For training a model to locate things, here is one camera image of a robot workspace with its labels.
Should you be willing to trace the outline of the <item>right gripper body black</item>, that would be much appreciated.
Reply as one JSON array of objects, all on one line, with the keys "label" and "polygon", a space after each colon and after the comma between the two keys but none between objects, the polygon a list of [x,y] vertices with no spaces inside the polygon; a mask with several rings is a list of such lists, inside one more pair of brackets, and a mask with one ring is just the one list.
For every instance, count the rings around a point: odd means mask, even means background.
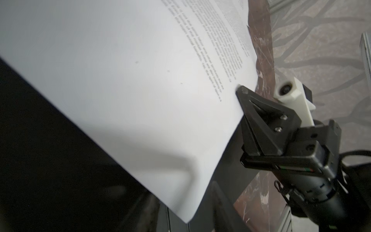
[{"label": "right gripper body black", "polygon": [[272,172],[293,215],[321,229],[346,229],[359,219],[359,204],[340,178],[341,130],[329,125],[271,131],[242,122],[245,168]]}]

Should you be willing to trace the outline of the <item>printed paper sheet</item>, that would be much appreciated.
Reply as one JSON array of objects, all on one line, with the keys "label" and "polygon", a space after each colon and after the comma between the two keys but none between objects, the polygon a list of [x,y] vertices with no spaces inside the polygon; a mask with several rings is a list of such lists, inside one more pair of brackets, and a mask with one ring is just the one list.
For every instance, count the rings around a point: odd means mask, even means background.
[{"label": "printed paper sheet", "polygon": [[254,90],[248,1],[1,1],[1,58],[190,222]]}]

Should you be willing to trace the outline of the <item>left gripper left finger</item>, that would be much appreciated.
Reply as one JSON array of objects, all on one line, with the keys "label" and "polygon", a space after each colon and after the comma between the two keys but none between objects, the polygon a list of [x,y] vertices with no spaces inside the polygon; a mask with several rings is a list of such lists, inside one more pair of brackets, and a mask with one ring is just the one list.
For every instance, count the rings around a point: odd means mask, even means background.
[{"label": "left gripper left finger", "polygon": [[160,201],[151,192],[139,196],[116,232],[156,232]]}]

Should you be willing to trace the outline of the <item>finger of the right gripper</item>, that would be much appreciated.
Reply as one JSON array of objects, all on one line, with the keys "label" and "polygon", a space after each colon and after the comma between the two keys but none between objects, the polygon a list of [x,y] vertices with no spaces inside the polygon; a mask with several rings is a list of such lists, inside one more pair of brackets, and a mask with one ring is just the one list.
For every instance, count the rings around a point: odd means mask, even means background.
[{"label": "finger of the right gripper", "polygon": [[243,150],[249,156],[282,156],[301,125],[297,113],[245,86],[236,96],[243,110]]}]

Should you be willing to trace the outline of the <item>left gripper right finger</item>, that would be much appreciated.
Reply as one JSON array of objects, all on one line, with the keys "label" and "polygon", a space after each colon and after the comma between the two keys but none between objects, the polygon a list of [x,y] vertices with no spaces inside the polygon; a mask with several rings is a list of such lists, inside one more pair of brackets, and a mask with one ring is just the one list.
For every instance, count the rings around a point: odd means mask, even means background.
[{"label": "left gripper right finger", "polygon": [[249,232],[249,228],[215,181],[211,183],[211,198],[216,232]]}]

